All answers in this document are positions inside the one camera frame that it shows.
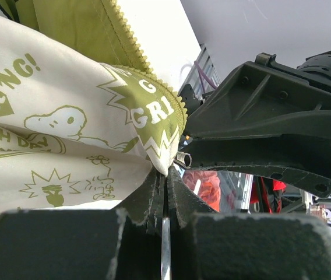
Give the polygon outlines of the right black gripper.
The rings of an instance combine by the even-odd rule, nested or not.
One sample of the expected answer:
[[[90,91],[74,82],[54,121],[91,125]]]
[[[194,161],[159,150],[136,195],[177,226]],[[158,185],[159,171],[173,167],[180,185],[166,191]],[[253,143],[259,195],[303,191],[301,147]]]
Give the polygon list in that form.
[[[234,69],[187,120],[194,138],[331,138],[331,52],[291,68],[276,55]]]

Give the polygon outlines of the cream green printed jacket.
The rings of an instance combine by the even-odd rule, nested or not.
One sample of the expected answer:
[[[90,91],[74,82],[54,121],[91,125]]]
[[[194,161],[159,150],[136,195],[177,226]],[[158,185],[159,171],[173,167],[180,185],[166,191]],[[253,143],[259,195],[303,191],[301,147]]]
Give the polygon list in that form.
[[[0,1],[0,213],[167,174],[199,51],[180,1]]]

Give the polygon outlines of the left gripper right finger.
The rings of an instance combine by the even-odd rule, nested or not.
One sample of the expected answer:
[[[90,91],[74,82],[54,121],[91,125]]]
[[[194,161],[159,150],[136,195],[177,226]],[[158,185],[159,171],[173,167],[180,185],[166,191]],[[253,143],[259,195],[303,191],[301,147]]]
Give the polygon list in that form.
[[[173,279],[331,279],[331,232],[306,214],[216,213],[171,168]]]

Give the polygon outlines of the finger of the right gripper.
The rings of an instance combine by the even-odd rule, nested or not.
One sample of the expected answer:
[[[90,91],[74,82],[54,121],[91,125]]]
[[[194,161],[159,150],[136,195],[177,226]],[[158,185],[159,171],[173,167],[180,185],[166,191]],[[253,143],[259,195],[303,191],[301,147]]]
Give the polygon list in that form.
[[[192,170],[226,170],[282,181],[326,198],[331,194],[331,140],[311,136],[198,140],[183,148]]]

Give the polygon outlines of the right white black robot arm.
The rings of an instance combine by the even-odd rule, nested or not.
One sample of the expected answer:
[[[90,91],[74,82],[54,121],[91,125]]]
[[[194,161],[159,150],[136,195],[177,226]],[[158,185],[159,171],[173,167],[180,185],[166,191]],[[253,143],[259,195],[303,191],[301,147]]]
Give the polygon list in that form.
[[[260,53],[192,109],[193,170],[228,170],[331,194],[331,51],[291,68]]]

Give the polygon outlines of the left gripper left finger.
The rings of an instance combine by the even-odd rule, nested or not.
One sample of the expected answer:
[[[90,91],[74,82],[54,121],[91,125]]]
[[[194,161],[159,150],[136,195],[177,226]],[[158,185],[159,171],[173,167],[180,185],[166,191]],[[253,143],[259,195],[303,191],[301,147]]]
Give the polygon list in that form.
[[[0,214],[0,279],[160,279],[166,179],[152,170],[110,210]]]

